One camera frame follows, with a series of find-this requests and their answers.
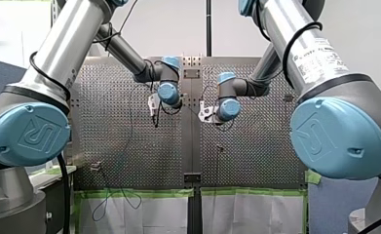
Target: wire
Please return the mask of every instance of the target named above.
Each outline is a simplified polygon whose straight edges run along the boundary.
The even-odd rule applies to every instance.
[[[150,85],[150,92],[153,93],[153,87],[154,87],[154,81],[156,80],[156,69],[154,68],[154,64],[151,60],[145,59],[147,63],[150,64],[150,72],[149,72],[149,77],[151,79],[151,85]]]
[[[130,131],[129,131],[129,138],[127,139],[127,142],[126,144],[124,145],[124,148],[122,150],[122,153],[121,153],[121,156],[125,156],[126,154],[126,151],[127,149],[129,148],[129,145],[130,143],[132,142],[132,139],[133,139],[133,110],[132,110],[132,98],[133,98],[133,92],[138,88],[138,87],[142,87],[142,86],[145,86],[145,87],[148,87],[147,85],[145,84],[138,84],[136,85],[135,87],[133,87],[133,89],[130,91],[130,96],[129,96],[129,115],[130,115]],[[101,221],[105,215],[106,215],[106,210],[107,210],[107,205],[108,205],[108,199],[114,194],[114,192],[111,192],[111,189],[110,189],[110,186],[109,186],[109,183],[108,183],[108,179],[107,179],[107,176],[104,172],[101,172],[102,173],[102,176],[105,180],[105,183],[106,183],[106,186],[107,186],[107,190],[106,190],[106,193],[105,193],[105,199],[99,203],[93,210],[93,213],[92,213],[92,219],[93,221],[95,222],[98,222],[98,221]],[[133,206],[133,204],[131,203],[130,199],[127,197],[126,195],[126,192],[124,190],[123,187],[121,187],[121,192],[123,193],[123,196],[126,198],[126,201],[129,203],[129,205],[134,209],[134,210],[137,210],[141,204],[142,204],[142,198],[140,195],[138,194],[134,194],[135,197],[137,197],[139,199],[139,202],[138,202],[138,205],[137,206]],[[95,213],[98,211],[98,209],[100,207],[103,207],[103,212],[102,212],[102,215],[99,217],[99,218],[95,218]]]
[[[138,0],[135,0],[134,3],[132,4],[132,7],[130,8],[129,13],[128,13],[127,16],[126,16],[126,19],[124,19],[124,22],[123,22],[123,24],[122,24],[121,27],[120,27],[120,30],[119,30],[120,33],[121,33],[121,31],[123,30],[124,26],[126,25],[126,22],[127,22],[127,20],[129,19],[130,15],[132,14],[132,11],[133,11],[133,9],[134,9],[134,7],[135,7],[135,4],[136,4],[137,2],[138,2]]]
[[[202,91],[202,96],[200,97],[200,99],[205,99],[205,92],[208,88],[215,88],[215,86],[212,86],[212,85],[207,85],[205,86],[205,88],[203,89]]]
[[[117,35],[121,35],[121,31],[123,30],[124,26],[126,25],[126,22],[127,22],[127,20],[129,19],[130,15],[132,14],[132,11],[133,11],[133,9],[134,9],[134,7],[135,7],[135,4],[136,4],[137,2],[138,2],[138,0],[135,0],[135,1],[133,2],[132,6],[130,7],[129,13],[127,14],[126,18],[125,18],[124,21],[123,21],[123,24],[122,24],[121,27],[120,27],[120,30],[118,30],[117,32],[114,32],[114,33],[113,33],[113,26],[112,26],[112,23],[109,22],[109,23],[108,23],[108,26],[109,26],[109,29],[108,29],[108,36],[105,37],[105,38],[102,38],[101,40],[94,40],[93,44],[94,44],[94,43],[107,42],[107,43],[105,44],[104,49],[105,49],[105,51],[108,51],[108,47],[109,47],[109,45],[110,45],[110,43],[111,43],[111,39],[112,39],[113,37],[117,36]]]
[[[69,185],[68,171],[66,170],[65,160],[62,154],[57,156],[59,167],[62,173],[63,182],[63,204],[64,204],[64,216],[63,216],[63,234],[69,234],[69,221],[71,218],[71,191]]]
[[[257,21],[257,26],[259,27],[259,30],[260,30],[260,33],[262,34],[262,36],[270,41],[270,37],[265,33],[265,29],[263,28],[263,25],[262,25],[262,22],[260,21],[260,11],[261,9],[260,8],[260,3],[259,1],[256,2],[256,6],[255,6],[255,11],[256,11],[256,21]]]
[[[370,224],[369,226],[367,226],[364,230],[362,230],[361,232],[359,232],[358,234],[366,234],[366,233],[369,233],[370,231],[373,231],[374,229],[378,228],[379,226],[381,226],[381,219],[377,220],[376,222]]]
[[[163,102],[162,101],[160,101],[160,106],[162,107],[163,112],[165,112],[166,114],[168,114],[168,115],[176,115],[176,114],[178,114],[180,112],[182,104],[180,105],[180,107],[175,112],[168,112],[165,109],[165,107],[163,106]]]
[[[45,73],[43,70],[41,70],[36,64],[35,64],[35,56],[38,52],[34,52],[32,53],[32,55],[29,57],[29,63],[31,64],[31,66],[42,76],[44,76],[47,80],[53,82],[54,84],[56,84],[57,86],[59,86],[60,88],[63,89],[63,91],[65,92],[65,96],[66,96],[66,100],[70,100],[71,99],[71,93],[69,93],[69,90],[63,86],[60,82],[58,82],[57,80],[51,78],[49,75],[47,75],[47,73]]]
[[[315,29],[315,28],[318,28],[319,30],[322,30],[323,29],[323,25],[320,22],[318,22],[318,21],[313,21],[313,22],[310,22],[310,23],[306,24],[304,27],[302,27],[301,29],[297,30],[293,34],[292,38],[290,39],[290,41],[286,45],[286,48],[285,48],[285,51],[284,51],[284,56],[283,56],[283,59],[282,59],[282,68],[283,68],[285,79],[286,79],[287,83],[292,88],[293,88],[293,85],[292,85],[292,82],[290,81],[290,79],[288,77],[288,73],[287,73],[287,59],[289,57],[290,49],[292,48],[292,46],[296,42],[296,40],[300,36],[302,36],[302,34],[305,31],[310,30],[310,29]]]

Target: metal stand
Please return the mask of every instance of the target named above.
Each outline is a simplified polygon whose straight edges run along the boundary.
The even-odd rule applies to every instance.
[[[33,193],[24,168],[0,170],[0,234],[45,234],[45,194]]]
[[[381,178],[378,179],[378,184],[366,208],[353,211],[349,215],[348,232],[356,234],[379,218],[381,218]],[[381,226],[370,233],[381,234]]]

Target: metal bracket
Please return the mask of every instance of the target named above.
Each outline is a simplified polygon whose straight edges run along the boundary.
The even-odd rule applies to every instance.
[[[200,79],[200,69],[185,69],[184,79]]]
[[[159,96],[157,94],[152,94],[150,97],[148,97],[147,103],[148,108],[150,109],[150,116],[155,116],[160,104]]]
[[[224,122],[214,118],[214,113],[217,111],[218,106],[209,106],[205,107],[205,102],[200,100],[200,112],[199,119],[202,123],[214,123],[214,124],[223,124]]]
[[[184,183],[200,183],[202,175],[200,173],[184,174]]]

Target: white wall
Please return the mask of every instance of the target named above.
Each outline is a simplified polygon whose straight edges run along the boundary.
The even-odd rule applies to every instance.
[[[326,0],[320,21],[348,67],[381,89],[381,0]]]
[[[133,0],[116,10],[119,29]],[[238,0],[212,0],[212,54],[218,57],[258,57],[268,42],[251,19],[241,17]],[[138,1],[123,37],[144,57],[206,54],[206,0]]]
[[[116,11],[116,28],[132,3]],[[50,13],[49,2],[0,1],[0,60],[27,67],[48,33]],[[381,0],[326,0],[321,22],[348,66],[381,88]],[[205,55],[206,1],[139,0],[123,36],[144,57]],[[252,20],[239,15],[238,0],[212,0],[214,56],[260,57],[267,46]]]
[[[0,1],[0,60],[27,67],[50,27],[50,2]]]

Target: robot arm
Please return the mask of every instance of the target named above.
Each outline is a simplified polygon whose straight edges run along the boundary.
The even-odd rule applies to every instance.
[[[323,37],[314,22],[323,5],[323,0],[305,7],[298,0],[240,1],[241,14],[253,17],[272,42],[252,77],[261,80],[282,62],[298,96],[291,142],[308,168],[331,178],[381,176],[381,91],[368,76],[350,71]],[[235,81],[232,74],[220,75],[219,98],[226,83]],[[240,105],[229,105],[229,98],[239,94],[220,100],[219,121],[236,118]]]
[[[68,89],[93,40],[106,35],[109,28],[105,24],[126,2],[67,1],[39,52],[31,57],[31,67],[0,95],[1,165],[36,166],[58,156],[70,135]],[[152,64],[140,58],[120,36],[112,38],[109,49],[134,74],[136,82],[160,81],[161,100],[175,108],[181,105],[177,58],[166,57]]]
[[[108,24],[99,28],[97,38],[103,40],[116,31]],[[158,88],[159,99],[172,108],[181,107],[181,98],[178,91],[179,69],[181,62],[176,57],[163,57],[162,60],[152,62],[142,59],[140,55],[120,35],[114,36],[108,46],[107,42],[101,42],[102,46],[122,63],[132,74],[138,83],[160,82]]]

